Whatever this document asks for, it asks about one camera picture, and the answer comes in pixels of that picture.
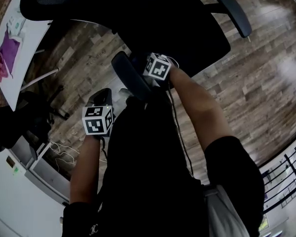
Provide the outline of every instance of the black railing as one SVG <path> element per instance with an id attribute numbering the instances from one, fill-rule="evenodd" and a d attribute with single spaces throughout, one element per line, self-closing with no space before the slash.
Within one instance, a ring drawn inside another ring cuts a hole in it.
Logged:
<path id="1" fill-rule="evenodd" d="M 265 186 L 264 203 L 265 204 L 268 203 L 266 204 L 267 206 L 266 210 L 263 212 L 264 214 L 268 213 L 269 211 L 271 211 L 272 209 L 276 208 L 277 206 L 281 205 L 284 202 L 286 204 L 289 203 L 287 202 L 288 199 L 292 200 L 294 197 L 296 197 L 296 166 L 294 165 L 295 163 L 296 163 L 296 147 L 295 147 L 295 151 L 290 156 L 284 155 L 284 158 L 279 162 L 278 166 L 276 166 L 275 168 L 271 168 L 267 172 L 262 174 L 263 179 L 266 179 L 264 184 Z M 280 185 L 283 185 L 285 181 L 287 181 L 288 184 L 285 185 L 284 188 L 279 187 Z M 274 192 L 275 188 L 279 188 L 279 191 L 270 195 L 270 192 L 271 191 Z"/>

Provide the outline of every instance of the black sleeve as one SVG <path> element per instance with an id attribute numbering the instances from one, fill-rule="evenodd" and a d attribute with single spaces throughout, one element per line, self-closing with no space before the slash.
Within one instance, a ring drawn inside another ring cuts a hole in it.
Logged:
<path id="1" fill-rule="evenodd" d="M 240 141 L 223 137 L 205 150 L 211 184 L 220 184 L 251 237 L 259 236 L 263 218 L 264 182 L 260 171 Z"/>
<path id="2" fill-rule="evenodd" d="M 99 235 L 97 210 L 88 203 L 77 202 L 64 209 L 62 237 Z"/>

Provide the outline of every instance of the black shirt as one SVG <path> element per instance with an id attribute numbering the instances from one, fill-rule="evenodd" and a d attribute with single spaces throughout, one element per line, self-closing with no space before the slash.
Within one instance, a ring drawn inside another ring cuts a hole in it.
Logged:
<path id="1" fill-rule="evenodd" d="M 141 147 L 143 155 L 150 152 L 147 147 Z M 211 184 L 223 186 L 250 236 L 258 237 L 264 184 L 257 166 L 235 137 L 216 140 L 206 149 L 205 157 Z M 192 178 L 186 167 L 172 169 L 155 161 L 147 164 L 145 159 L 149 162 L 149 157 L 142 156 L 133 168 L 125 163 L 109 165 L 104 177 L 102 209 L 98 212 L 96 204 L 86 203 L 66 207 L 63 237 L 208 236 L 200 181 Z"/>

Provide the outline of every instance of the black and white marker cube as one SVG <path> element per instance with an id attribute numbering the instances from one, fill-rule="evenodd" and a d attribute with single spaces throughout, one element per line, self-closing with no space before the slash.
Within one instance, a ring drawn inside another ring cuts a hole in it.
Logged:
<path id="1" fill-rule="evenodd" d="M 148 59 L 144 76 L 165 80 L 171 68 L 171 63 L 165 55 L 152 53 Z"/>
<path id="2" fill-rule="evenodd" d="M 107 134 L 113 124 L 112 106 L 84 107 L 82 122 L 87 135 Z"/>

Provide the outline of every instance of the chair armrest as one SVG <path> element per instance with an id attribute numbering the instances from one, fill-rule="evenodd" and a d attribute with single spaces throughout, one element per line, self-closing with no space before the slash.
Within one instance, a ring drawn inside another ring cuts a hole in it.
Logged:
<path id="1" fill-rule="evenodd" d="M 247 15 L 236 0 L 217 0 L 237 28 L 241 37 L 246 38 L 252 32 Z"/>
<path id="2" fill-rule="evenodd" d="M 119 79 L 135 97 L 142 101 L 151 97 L 149 85 L 136 71 L 125 52 L 121 51 L 115 55 L 111 63 Z"/>

